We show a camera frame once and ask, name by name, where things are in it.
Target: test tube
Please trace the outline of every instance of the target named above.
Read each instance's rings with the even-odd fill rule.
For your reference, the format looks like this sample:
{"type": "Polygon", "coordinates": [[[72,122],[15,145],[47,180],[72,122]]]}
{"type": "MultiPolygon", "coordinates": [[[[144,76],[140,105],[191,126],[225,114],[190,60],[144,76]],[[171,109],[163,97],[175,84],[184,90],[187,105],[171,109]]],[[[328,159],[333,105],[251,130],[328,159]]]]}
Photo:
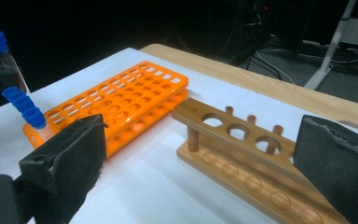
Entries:
{"type": "Polygon", "coordinates": [[[45,116],[39,108],[33,107],[22,114],[22,117],[34,128],[37,134],[46,142],[52,136],[54,132],[46,122],[45,116]]]}
{"type": "Polygon", "coordinates": [[[19,110],[22,117],[34,128],[44,142],[54,136],[55,133],[46,122],[45,116],[24,92],[17,87],[9,87],[2,91],[2,95],[19,110]]]}
{"type": "Polygon", "coordinates": [[[17,83],[16,85],[19,89],[25,93],[30,93],[28,86],[25,83],[25,80],[22,76],[20,68],[17,66],[16,61],[13,58],[13,55],[8,49],[7,40],[3,32],[0,31],[0,63],[4,69],[8,72],[14,72],[17,74],[17,83]]]}

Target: wooden table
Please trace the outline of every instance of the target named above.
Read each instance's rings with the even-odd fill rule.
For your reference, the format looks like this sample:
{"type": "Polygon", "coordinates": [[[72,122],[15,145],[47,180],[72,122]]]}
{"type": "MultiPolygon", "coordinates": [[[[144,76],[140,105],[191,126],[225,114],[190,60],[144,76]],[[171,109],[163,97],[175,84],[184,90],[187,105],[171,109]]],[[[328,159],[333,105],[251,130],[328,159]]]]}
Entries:
{"type": "Polygon", "coordinates": [[[260,76],[238,67],[160,44],[149,45],[142,48],[141,51],[245,89],[267,95],[320,116],[349,123],[352,126],[358,125],[358,104],[354,102],[308,90],[271,77],[260,76]]]}

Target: wooden peg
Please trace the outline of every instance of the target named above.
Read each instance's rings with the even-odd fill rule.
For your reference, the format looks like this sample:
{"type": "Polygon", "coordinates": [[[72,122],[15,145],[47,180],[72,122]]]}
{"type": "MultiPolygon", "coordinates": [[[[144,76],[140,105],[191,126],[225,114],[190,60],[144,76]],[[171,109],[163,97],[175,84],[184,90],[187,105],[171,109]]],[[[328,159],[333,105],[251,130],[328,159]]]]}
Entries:
{"type": "Polygon", "coordinates": [[[255,124],[255,115],[249,115],[248,118],[246,119],[249,123],[255,124]]]}
{"type": "Polygon", "coordinates": [[[197,152],[199,150],[199,132],[187,126],[188,150],[197,152]]]}
{"type": "Polygon", "coordinates": [[[233,115],[234,114],[234,108],[232,106],[226,106],[226,113],[233,115]]]}
{"type": "MultiPolygon", "coordinates": [[[[275,125],[273,130],[272,130],[273,133],[276,133],[278,135],[282,135],[283,133],[283,127],[281,125],[275,125]]],[[[267,147],[267,150],[266,150],[266,153],[267,154],[275,154],[275,149],[277,148],[277,146],[275,146],[275,144],[273,143],[269,143],[268,144],[268,147],[267,147]]]]}

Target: white tabletop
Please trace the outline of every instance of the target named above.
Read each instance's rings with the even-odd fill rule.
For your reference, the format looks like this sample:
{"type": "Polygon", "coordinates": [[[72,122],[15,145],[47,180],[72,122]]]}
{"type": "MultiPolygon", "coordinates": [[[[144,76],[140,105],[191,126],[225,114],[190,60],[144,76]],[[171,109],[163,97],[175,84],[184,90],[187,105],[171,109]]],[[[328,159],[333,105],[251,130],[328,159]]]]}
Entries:
{"type": "MultiPolygon", "coordinates": [[[[31,94],[47,111],[137,63],[149,61],[189,78],[190,97],[234,115],[257,116],[256,124],[296,141],[305,110],[253,91],[168,63],[135,49],[124,49],[31,94]]],[[[22,133],[24,120],[12,105],[0,107],[0,174],[14,178],[19,160],[33,148],[22,133]]],[[[170,115],[109,158],[94,189],[71,223],[275,223],[250,204],[176,157],[186,126],[170,115]]]]}

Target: wooden test tube rack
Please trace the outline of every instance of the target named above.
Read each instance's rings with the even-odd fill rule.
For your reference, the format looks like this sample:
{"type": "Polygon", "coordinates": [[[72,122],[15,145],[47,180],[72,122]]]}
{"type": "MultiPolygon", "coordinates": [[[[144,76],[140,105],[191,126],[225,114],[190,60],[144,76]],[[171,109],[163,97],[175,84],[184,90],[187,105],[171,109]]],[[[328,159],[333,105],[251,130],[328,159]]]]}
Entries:
{"type": "Polygon", "coordinates": [[[178,157],[280,223],[347,223],[291,163],[295,143],[281,136],[281,126],[269,132],[255,125],[255,116],[245,121],[232,113],[230,106],[224,112],[191,98],[177,106],[172,117],[188,135],[178,157]]]}

